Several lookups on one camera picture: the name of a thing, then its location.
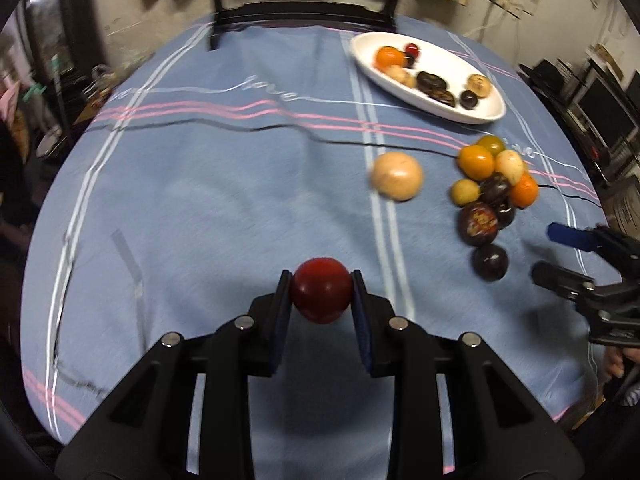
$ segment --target pile of fruit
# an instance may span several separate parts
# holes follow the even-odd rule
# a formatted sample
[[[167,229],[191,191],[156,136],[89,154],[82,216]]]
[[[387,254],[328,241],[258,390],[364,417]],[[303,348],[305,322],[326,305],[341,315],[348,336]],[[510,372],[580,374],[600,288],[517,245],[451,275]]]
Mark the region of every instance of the pile of fruit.
[[[466,90],[458,98],[449,91],[449,84],[440,76],[428,72],[418,72],[415,76],[409,70],[414,69],[420,49],[415,43],[405,45],[404,51],[392,46],[383,46],[376,52],[374,66],[394,81],[408,88],[417,88],[427,97],[439,103],[455,108],[458,103],[465,110],[473,110],[480,99],[489,97],[494,86],[481,74],[472,74],[466,80]]]
[[[472,265],[488,281],[500,280],[509,259],[503,248],[492,243],[498,231],[509,226],[516,208],[536,201],[538,184],[528,173],[517,152],[505,149],[495,136],[487,135],[458,153],[458,166],[468,178],[457,181],[451,199],[463,209],[458,232],[464,242],[476,247]]]

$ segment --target silver bolt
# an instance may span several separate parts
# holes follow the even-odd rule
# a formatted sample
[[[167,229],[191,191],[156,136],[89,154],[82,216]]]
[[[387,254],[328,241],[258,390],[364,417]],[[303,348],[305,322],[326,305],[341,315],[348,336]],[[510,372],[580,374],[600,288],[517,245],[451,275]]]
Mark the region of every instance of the silver bolt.
[[[180,342],[181,336],[177,332],[167,332],[162,336],[160,342],[167,348],[176,346]]]
[[[394,330],[401,331],[409,326],[409,322],[404,317],[395,316],[389,320],[389,326]]]
[[[462,336],[462,342],[467,346],[471,346],[471,348],[475,348],[476,346],[480,346],[482,338],[475,332],[467,332]]]
[[[236,320],[234,321],[234,325],[238,330],[249,330],[254,323],[254,318],[251,316],[236,317]]]

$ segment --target white plate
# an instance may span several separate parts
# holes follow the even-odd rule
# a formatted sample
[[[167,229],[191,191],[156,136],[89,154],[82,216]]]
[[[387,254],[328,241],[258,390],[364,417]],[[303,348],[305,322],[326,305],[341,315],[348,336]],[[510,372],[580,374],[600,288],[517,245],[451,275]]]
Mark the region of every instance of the white plate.
[[[414,68],[409,72],[415,75],[424,70],[439,75],[449,83],[449,91],[455,95],[456,101],[458,101],[459,95],[465,91],[468,77],[479,73],[477,68],[464,59],[433,43],[390,32],[366,32],[356,36],[351,40],[351,54],[362,71],[375,83],[420,110],[465,124],[489,123],[504,117],[507,108],[504,99],[495,87],[489,97],[479,100],[478,106],[474,110],[465,110],[460,106],[460,103],[452,108],[427,97],[418,89],[408,88],[398,81],[394,81],[373,66],[376,52],[381,46],[394,46],[399,50],[404,50],[407,43],[415,43],[420,48],[420,56]]]

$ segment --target table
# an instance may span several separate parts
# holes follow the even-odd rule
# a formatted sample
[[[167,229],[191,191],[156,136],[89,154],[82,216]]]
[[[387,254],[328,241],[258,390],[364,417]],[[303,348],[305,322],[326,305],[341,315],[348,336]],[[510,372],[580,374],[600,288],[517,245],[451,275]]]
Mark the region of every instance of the table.
[[[596,256],[545,237],[552,221],[605,221],[578,156],[491,51],[408,18],[398,29],[487,74],[505,97],[505,118],[475,128],[408,107],[358,72],[348,53],[353,33],[325,27],[249,27],[209,52],[203,20],[116,91],[54,182],[26,269],[24,380],[56,438],[68,442],[163,333],[213,332],[273,292],[282,269],[319,255],[360,269],[370,292],[428,332],[480,333],[554,418],[593,397],[600,354],[587,344],[584,320],[529,278],[545,259],[597,283],[619,280]],[[395,204],[368,185],[385,148],[313,142],[289,127],[225,126],[292,121],[324,139],[450,155],[491,132],[555,189],[541,189],[500,233],[510,270],[487,284],[456,234],[448,189],[460,172],[451,158],[412,152],[424,190]],[[382,478],[392,395],[391,381],[368,378],[360,365],[350,316],[315,326],[294,312],[282,368],[250,380],[257,477]],[[446,416],[444,427],[450,469]],[[192,432],[193,466],[196,425]]]

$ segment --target red cherry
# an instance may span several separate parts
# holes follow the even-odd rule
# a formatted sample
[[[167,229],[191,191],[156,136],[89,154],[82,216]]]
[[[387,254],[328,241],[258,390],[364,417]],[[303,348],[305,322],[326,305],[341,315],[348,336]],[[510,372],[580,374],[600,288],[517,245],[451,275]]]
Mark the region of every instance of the red cherry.
[[[404,53],[409,54],[409,56],[414,56],[414,59],[418,59],[418,56],[420,56],[420,49],[415,43],[408,43],[404,48]]]
[[[353,295],[349,271],[333,258],[313,258],[298,267],[291,280],[291,301],[300,314],[318,324],[334,322]]]

